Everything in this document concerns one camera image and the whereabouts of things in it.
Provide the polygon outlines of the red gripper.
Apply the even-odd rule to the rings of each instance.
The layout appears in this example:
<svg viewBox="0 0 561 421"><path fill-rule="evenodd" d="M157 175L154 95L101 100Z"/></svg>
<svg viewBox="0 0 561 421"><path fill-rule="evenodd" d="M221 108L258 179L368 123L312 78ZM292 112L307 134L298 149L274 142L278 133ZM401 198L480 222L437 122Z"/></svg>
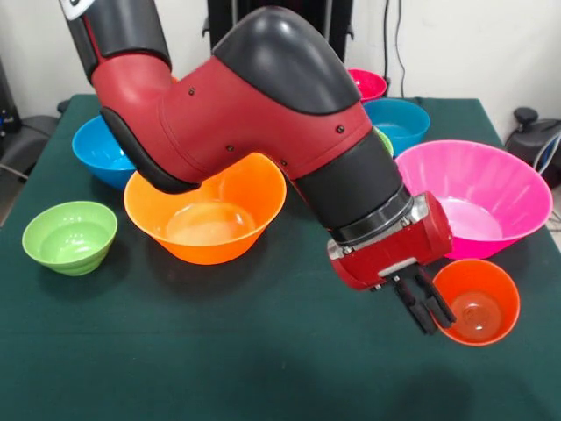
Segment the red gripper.
<svg viewBox="0 0 561 421"><path fill-rule="evenodd" d="M429 191L413 198L411 210L379 235L355 246L329 241L330 263L352 289L372 289L385 278L414 264L425 266L451 251L451 228L443 206ZM415 281L423 290L423 303L395 275L393 288L423 334L435 333L435 323L450 328L456 317L423 267L417 266Z"/></svg>

